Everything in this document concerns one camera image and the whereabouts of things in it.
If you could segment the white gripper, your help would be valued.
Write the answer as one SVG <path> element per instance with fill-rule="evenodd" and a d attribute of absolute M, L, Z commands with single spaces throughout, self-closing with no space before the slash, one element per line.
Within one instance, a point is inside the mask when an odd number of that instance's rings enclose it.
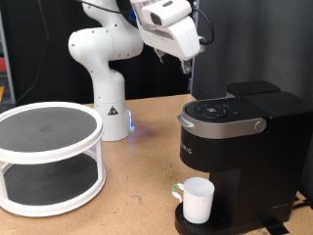
<path fill-rule="evenodd" d="M 155 30 L 139 25 L 139 31 L 144 43 L 154 48 L 162 64 L 166 53 L 181 60 L 183 74 L 192 72 L 191 59 L 201 51 L 201 46 L 195 23 L 189 16 L 169 26 L 157 26 Z"/>

